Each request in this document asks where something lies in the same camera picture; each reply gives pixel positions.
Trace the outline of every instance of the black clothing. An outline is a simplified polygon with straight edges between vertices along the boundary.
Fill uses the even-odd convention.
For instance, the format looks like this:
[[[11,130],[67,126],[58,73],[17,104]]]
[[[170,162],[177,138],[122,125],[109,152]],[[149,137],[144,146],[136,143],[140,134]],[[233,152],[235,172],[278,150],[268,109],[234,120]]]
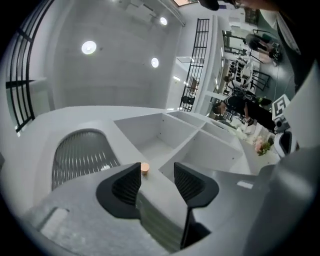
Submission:
[[[250,49],[252,49],[254,51],[257,51],[258,48],[260,48],[260,49],[266,51],[267,47],[263,46],[260,43],[260,40],[265,42],[266,44],[269,43],[269,40],[267,40],[267,39],[265,39],[265,38],[263,38],[261,36],[255,35],[255,34],[248,34],[245,37],[245,42],[249,46]]]
[[[181,103],[184,103],[184,104],[190,104],[190,105],[193,105],[195,102],[195,97],[188,97],[188,96],[183,96],[181,98]]]
[[[257,122],[268,130],[274,132],[275,123],[272,121],[272,113],[268,110],[260,107],[257,103],[252,103],[243,98],[231,95],[223,101],[227,105],[228,111],[235,111],[241,115],[245,115],[245,106],[248,108],[248,115],[252,119],[257,120]]]

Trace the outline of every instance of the ceiling light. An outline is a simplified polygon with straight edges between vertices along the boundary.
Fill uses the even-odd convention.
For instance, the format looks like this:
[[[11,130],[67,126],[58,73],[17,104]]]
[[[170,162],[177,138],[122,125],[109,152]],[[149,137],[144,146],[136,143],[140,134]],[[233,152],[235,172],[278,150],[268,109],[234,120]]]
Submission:
[[[159,66],[159,60],[157,58],[153,58],[151,60],[151,65],[152,67],[157,68]]]
[[[161,17],[161,18],[160,18],[160,23],[161,23],[162,25],[166,26],[166,25],[168,24],[168,21],[167,21],[166,18]]]
[[[92,54],[97,49],[97,45],[94,41],[86,41],[82,47],[81,50],[84,54]]]

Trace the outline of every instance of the gray floor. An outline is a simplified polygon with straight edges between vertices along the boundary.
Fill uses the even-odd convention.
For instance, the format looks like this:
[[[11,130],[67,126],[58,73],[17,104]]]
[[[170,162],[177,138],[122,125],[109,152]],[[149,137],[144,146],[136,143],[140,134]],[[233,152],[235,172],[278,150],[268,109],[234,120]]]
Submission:
[[[258,29],[271,32],[272,37],[279,40],[277,31],[269,26],[262,15],[259,17]],[[257,88],[257,96],[276,100],[285,93],[290,100],[293,98],[295,95],[294,73],[285,51],[283,51],[283,58],[278,66],[274,66],[272,63],[261,64],[260,71],[270,75],[271,78],[268,82],[269,88],[266,87],[263,91]]]

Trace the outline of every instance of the black metal railing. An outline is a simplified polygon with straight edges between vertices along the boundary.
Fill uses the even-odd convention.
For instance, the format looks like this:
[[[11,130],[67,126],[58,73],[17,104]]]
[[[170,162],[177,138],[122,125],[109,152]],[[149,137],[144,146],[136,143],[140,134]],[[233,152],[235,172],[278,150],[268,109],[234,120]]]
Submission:
[[[30,82],[34,81],[30,80],[31,52],[39,26],[53,2],[54,0],[41,1],[15,34],[9,60],[9,81],[5,87],[10,90],[17,133],[35,119],[30,95]]]
[[[186,82],[180,101],[179,109],[184,112],[190,112],[195,102],[202,69],[205,63],[209,34],[209,22],[209,19],[199,18],[197,21],[189,70],[186,76]]]

